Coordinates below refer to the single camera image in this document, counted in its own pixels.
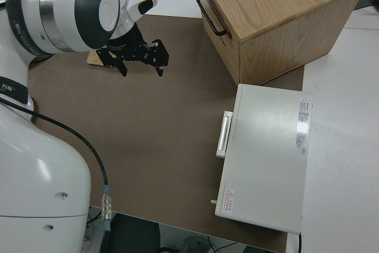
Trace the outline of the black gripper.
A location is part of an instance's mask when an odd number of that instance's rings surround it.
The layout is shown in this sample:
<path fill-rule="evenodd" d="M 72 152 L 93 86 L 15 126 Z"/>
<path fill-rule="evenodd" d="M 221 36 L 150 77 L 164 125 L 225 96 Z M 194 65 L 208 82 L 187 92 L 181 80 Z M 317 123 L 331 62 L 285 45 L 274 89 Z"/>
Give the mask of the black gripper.
<path fill-rule="evenodd" d="M 147 43 L 137 25 L 123 36 L 111 39 L 105 47 L 97 50 L 97 55 L 105 67 L 116 68 L 123 77 L 127 76 L 124 61 L 139 61 L 155 68 L 158 76 L 169 62 L 169 54 L 160 39 Z"/>

